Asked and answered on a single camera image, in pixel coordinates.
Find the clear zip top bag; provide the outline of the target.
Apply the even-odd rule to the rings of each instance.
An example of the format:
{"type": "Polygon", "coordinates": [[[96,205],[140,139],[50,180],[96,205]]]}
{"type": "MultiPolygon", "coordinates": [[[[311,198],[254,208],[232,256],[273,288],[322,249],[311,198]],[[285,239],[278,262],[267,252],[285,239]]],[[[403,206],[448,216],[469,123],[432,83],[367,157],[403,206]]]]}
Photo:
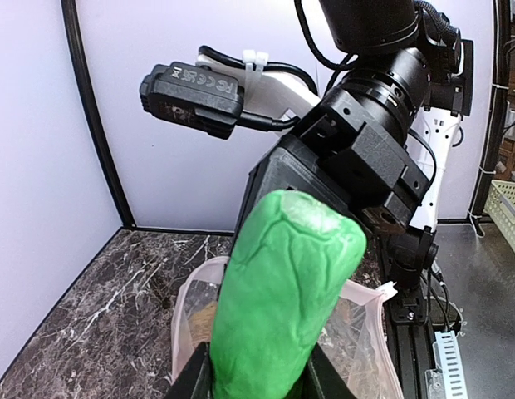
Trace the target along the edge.
{"type": "Polygon", "coordinates": [[[352,282],[354,267],[269,254],[202,263],[171,324],[179,397],[402,397],[382,322],[395,287],[352,282]]]}

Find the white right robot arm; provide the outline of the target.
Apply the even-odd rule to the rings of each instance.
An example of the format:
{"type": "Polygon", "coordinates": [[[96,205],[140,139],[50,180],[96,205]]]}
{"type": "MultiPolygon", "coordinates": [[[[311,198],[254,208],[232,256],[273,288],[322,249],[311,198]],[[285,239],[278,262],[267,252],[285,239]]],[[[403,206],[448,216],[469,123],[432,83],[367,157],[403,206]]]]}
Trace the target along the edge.
{"type": "Polygon", "coordinates": [[[398,287],[395,323],[425,323],[421,274],[434,261],[434,224],[416,216],[439,177],[405,142],[421,110],[467,115],[473,44],[426,1],[324,1],[334,42],[345,53],[321,101],[254,168],[237,245],[255,237],[249,215],[274,190],[308,193],[385,238],[386,277],[398,287]]]}

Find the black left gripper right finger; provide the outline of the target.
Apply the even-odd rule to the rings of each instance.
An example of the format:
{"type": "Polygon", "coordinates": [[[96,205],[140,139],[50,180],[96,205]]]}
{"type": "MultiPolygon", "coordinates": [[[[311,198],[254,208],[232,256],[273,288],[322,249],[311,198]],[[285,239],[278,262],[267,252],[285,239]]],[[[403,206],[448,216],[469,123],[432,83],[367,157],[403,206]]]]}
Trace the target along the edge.
{"type": "Polygon", "coordinates": [[[336,369],[316,345],[302,373],[303,399],[356,399],[336,369]]]}

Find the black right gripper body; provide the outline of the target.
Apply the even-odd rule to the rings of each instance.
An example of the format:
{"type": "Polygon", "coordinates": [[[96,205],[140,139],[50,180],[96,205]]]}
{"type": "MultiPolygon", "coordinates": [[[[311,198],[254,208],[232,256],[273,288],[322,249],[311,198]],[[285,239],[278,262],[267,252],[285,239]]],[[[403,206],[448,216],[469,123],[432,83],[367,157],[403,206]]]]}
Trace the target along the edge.
{"type": "Polygon", "coordinates": [[[427,94],[339,85],[250,172],[236,227],[274,190],[298,190],[378,235],[403,234],[429,179],[405,149],[427,94]]]}

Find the green toy bitter gourd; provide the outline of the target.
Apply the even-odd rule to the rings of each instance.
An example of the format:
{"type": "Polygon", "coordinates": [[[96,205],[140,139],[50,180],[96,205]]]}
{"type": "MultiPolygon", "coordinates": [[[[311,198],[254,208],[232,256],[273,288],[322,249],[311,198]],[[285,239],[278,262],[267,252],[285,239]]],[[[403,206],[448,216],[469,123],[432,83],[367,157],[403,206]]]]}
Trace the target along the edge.
{"type": "Polygon", "coordinates": [[[223,277],[210,343],[213,395],[286,397],[366,245],[358,223],[309,194],[265,195],[223,277]]]}

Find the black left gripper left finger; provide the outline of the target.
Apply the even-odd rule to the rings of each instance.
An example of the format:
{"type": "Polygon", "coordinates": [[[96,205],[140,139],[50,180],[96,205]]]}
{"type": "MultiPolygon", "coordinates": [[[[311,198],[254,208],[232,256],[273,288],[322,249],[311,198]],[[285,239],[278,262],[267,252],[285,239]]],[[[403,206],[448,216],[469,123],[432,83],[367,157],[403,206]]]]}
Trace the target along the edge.
{"type": "Polygon", "coordinates": [[[209,344],[201,342],[165,395],[165,399],[213,398],[213,370],[209,344]]]}

